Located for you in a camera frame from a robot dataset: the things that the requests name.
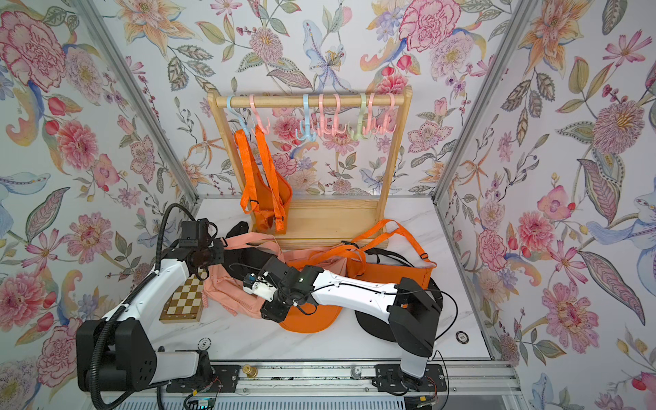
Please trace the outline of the pink waist bag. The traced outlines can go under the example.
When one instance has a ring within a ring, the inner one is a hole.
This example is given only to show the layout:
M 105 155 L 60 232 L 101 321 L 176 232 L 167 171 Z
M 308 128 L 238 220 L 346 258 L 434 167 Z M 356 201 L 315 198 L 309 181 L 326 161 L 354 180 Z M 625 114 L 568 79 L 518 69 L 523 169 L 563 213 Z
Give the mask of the pink waist bag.
M 344 276 L 348 258 L 357 256 L 353 245 L 317 247 L 311 249 L 289 250 L 283 254 L 285 263 L 293 268 L 302 270 L 312 266 L 323 268 L 340 276 Z
M 276 256 L 284 261 L 283 251 L 273 235 L 249 232 L 229 237 L 225 240 L 225 262 L 230 265 L 231 256 L 244 254 L 243 249 L 256 249 Z M 223 265 L 214 265 L 209 268 L 209 278 L 203 282 L 203 305 L 208 307 L 208 300 L 218 302 L 232 316 L 246 315 L 254 319 L 261 319 L 260 309 L 265 300 L 244 291 L 243 281 L 232 278 Z

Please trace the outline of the orange waist bag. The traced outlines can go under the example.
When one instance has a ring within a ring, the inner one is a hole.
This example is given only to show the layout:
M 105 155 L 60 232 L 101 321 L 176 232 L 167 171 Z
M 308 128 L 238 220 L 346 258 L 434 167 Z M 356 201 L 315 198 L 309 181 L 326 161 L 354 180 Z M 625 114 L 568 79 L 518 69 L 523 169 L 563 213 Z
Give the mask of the orange waist bag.
M 355 247 L 357 256 L 351 256 L 349 260 L 365 261 L 365 253 Z M 302 309 L 293 307 L 285 321 L 280 326 L 285 331 L 301 333 L 301 334 L 314 334 L 329 328 L 334 321 L 338 318 L 342 311 L 341 307 L 335 306 L 319 306 L 314 307 L 309 302 L 302 305 Z
M 383 242 L 400 237 L 411 245 L 412 250 L 425 266 L 415 266 L 396 251 L 384 249 Z M 414 280 L 422 289 L 428 289 L 432 271 L 437 264 L 414 236 L 399 222 L 384 219 L 373 228 L 345 242 L 355 250 L 347 256 L 346 277 L 376 284 L 399 284 L 403 278 Z

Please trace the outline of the black waist bag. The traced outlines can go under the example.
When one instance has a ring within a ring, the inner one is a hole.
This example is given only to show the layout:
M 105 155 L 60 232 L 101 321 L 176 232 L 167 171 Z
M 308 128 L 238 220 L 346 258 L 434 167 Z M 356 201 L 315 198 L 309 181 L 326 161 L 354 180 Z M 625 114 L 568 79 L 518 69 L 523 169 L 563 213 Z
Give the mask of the black waist bag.
M 405 256 L 387 249 L 372 248 L 366 250 L 365 254 L 367 266 L 362 273 L 360 273 L 362 268 L 360 262 L 349 261 L 347 263 L 347 273 L 350 278 L 381 284 L 399 284 L 402 278 L 411 278 L 432 294 L 439 309 L 443 308 L 442 292 L 432 278 L 432 266 L 417 268 Z M 359 311 L 355 312 L 355 317 L 360 327 L 370 335 L 388 342 L 396 341 L 390 326 L 381 319 Z
M 276 256 L 282 256 L 275 237 L 251 232 L 245 221 L 237 223 L 223 238 L 225 245 L 224 262 L 222 264 L 227 274 L 242 281 L 251 273 L 259 273 L 266 262 Z

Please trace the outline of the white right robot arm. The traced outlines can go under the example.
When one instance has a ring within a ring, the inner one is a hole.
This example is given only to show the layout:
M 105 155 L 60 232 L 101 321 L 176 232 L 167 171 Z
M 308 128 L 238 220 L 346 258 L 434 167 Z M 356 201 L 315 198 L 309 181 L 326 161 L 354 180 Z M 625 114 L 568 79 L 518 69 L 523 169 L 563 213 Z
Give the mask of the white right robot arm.
M 346 278 L 319 266 L 297 270 L 273 257 L 259 273 L 244 279 L 244 290 L 261 297 L 261 317 L 277 323 L 287 318 L 291 308 L 307 303 L 372 316 L 391 328 L 402 350 L 402 376 L 413 381 L 425 376 L 442 304 L 411 278 L 402 278 L 398 284 L 377 284 Z

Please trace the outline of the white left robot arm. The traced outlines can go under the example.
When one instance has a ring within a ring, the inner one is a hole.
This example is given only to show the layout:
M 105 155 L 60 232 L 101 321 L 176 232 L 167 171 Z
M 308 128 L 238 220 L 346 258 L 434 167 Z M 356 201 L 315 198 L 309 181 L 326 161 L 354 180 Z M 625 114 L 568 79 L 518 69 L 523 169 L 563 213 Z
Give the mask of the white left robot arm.
M 157 347 L 150 339 L 167 300 L 188 278 L 224 261 L 226 243 L 206 219 L 186 221 L 181 237 L 157 266 L 102 319 L 84 322 L 76 334 L 77 376 L 82 391 L 137 392 L 158 384 L 203 387 L 214 381 L 208 354 Z

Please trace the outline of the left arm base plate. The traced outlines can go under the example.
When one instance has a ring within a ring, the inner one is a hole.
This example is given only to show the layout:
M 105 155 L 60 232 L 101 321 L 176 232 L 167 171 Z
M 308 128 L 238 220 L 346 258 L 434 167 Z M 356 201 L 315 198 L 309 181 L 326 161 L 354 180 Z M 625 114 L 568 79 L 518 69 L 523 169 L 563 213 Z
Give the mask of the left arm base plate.
M 241 367 L 239 365 L 212 365 L 187 379 L 174 379 L 166 388 L 167 393 L 235 393 Z

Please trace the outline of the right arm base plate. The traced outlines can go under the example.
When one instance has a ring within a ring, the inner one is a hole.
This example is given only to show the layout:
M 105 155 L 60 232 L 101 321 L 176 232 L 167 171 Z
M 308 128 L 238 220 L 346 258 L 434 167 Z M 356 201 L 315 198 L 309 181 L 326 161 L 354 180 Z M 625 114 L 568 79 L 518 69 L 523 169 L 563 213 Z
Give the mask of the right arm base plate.
M 421 379 L 404 374 L 399 364 L 379 364 L 374 367 L 374 372 L 372 384 L 379 392 L 401 394 L 447 391 L 447 379 L 441 365 L 428 364 Z

